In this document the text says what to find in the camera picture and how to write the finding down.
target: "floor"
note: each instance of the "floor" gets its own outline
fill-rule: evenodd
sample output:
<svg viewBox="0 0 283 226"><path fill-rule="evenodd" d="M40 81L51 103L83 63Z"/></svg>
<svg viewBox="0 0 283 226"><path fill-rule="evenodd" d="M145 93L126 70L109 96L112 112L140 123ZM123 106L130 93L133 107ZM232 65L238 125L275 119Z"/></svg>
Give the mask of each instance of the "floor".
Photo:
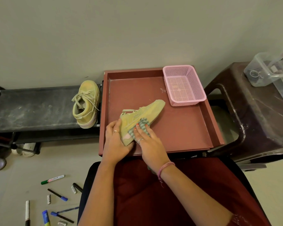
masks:
<svg viewBox="0 0 283 226"><path fill-rule="evenodd" d="M231 120L223 111L213 108L226 142L237 138ZM25 201L31 201L31 226L42 226L42 211L60 211L76 207L80 192L74 194L72 183L83 187L89 167L98 156L98 139L43 143L40 155L30 158L10 155L7 166L0 171L0 225L24 225ZM65 175L65 178L41 185L40 182ZM245 172L265 213L273 226L283 226L283 160L267 164L267 168ZM47 205L48 188L68 198L65 202L52 196ZM78 210L62 214L77 223ZM51 225L61 220L49 216Z"/></svg>

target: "sneaker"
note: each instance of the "sneaker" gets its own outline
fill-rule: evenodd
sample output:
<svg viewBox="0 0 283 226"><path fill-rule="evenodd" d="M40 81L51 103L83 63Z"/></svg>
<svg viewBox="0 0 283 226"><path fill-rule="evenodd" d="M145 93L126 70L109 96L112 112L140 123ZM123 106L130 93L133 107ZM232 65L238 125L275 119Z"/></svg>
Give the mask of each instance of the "sneaker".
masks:
<svg viewBox="0 0 283 226"><path fill-rule="evenodd" d="M128 131L133 128L141 118L147 118L150 124L158 117L159 113L164 108L166 103L163 100L156 100L148 106L141 107L139 110L124 109L120 118L122 119L122 125L120 126L119 134L121 140L125 146L129 145L133 141Z"/></svg>
<svg viewBox="0 0 283 226"><path fill-rule="evenodd" d="M84 81L79 93L72 99L75 102L72 115L81 128L91 128L97 121L100 90L94 81Z"/></svg>

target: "forearm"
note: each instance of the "forearm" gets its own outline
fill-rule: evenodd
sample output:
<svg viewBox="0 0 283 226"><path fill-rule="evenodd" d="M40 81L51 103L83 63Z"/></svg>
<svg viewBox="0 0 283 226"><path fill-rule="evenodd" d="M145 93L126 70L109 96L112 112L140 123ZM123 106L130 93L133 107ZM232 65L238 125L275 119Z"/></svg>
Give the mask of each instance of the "forearm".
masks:
<svg viewBox="0 0 283 226"><path fill-rule="evenodd" d="M78 226L113 225L115 166L100 163Z"/></svg>
<svg viewBox="0 0 283 226"><path fill-rule="evenodd" d="M161 178L170 187L197 226L226 226L232 213L219 204L174 165Z"/></svg>

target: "person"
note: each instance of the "person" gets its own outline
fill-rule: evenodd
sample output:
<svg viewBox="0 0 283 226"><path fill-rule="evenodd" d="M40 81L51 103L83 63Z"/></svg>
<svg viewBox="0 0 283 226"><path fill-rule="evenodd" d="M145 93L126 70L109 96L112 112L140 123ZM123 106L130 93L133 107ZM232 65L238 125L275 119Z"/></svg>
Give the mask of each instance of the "person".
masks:
<svg viewBox="0 0 283 226"><path fill-rule="evenodd" d="M143 160L122 160L133 142L123 145L120 125L121 119L106 127L102 161L91 166L83 187L78 226L270 225L254 194L222 160L203 157L173 163L149 126L150 136L138 124L134 129Z"/></svg>

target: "pink bracelet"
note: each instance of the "pink bracelet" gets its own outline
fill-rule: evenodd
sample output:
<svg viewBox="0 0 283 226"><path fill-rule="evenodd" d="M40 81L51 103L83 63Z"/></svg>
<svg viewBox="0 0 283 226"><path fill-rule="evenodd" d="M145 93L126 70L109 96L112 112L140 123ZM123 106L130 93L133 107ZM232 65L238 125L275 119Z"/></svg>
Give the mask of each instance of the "pink bracelet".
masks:
<svg viewBox="0 0 283 226"><path fill-rule="evenodd" d="M166 164L163 164L162 166L161 166L161 168L159 169L159 171L158 171L158 173L157 173L157 177L158 177L158 179L159 179L159 181L162 183L162 178L160 177L160 174L161 174L161 172L162 172L162 170L163 169L165 169L167 166L169 166L169 165L174 165L175 166L175 163L173 163L173 162L167 162Z"/></svg>

